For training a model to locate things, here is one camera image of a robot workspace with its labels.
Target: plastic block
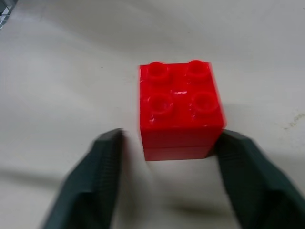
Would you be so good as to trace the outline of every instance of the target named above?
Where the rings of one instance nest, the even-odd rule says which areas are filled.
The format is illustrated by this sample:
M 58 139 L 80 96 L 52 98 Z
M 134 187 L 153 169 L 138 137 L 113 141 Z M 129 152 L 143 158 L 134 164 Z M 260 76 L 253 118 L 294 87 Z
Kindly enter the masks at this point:
M 224 126 L 210 63 L 194 60 L 140 66 L 140 131 L 145 160 L 205 158 Z M 190 153 L 187 149 L 200 146 L 205 150 Z M 178 147 L 185 153 L 165 150 Z

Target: stacked lego bricks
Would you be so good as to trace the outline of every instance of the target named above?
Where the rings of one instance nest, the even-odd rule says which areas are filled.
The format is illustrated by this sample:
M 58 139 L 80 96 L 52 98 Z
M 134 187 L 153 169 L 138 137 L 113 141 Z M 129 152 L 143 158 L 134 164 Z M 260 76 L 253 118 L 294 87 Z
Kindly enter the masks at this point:
M 206 158 L 224 126 L 210 63 L 140 66 L 140 131 L 146 161 Z

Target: duplo block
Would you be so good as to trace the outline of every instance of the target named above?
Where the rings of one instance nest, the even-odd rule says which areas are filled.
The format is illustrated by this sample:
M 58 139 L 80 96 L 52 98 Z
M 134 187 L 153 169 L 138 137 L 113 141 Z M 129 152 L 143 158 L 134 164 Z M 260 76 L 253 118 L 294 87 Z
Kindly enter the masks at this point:
M 224 126 L 210 63 L 140 66 L 140 131 L 146 161 L 205 158 Z

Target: white table surface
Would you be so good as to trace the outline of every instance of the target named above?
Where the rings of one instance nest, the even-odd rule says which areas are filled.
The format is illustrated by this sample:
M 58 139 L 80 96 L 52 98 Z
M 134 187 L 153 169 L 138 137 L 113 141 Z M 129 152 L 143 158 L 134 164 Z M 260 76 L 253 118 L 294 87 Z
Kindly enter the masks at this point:
M 215 157 L 145 163 L 137 66 L 213 64 L 227 129 L 305 193 L 302 0 L 19 0 L 0 31 L 0 228 L 39 228 L 100 133 L 128 137 L 113 228 L 235 229 Z

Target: rubber gripper pad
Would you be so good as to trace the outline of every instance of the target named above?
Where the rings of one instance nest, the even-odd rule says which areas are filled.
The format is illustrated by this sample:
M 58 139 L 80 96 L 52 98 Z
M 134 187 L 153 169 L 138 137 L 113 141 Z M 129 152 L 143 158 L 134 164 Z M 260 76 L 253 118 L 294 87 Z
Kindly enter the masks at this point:
M 305 201 L 253 141 L 225 130 L 215 145 L 226 192 L 243 229 L 305 228 Z

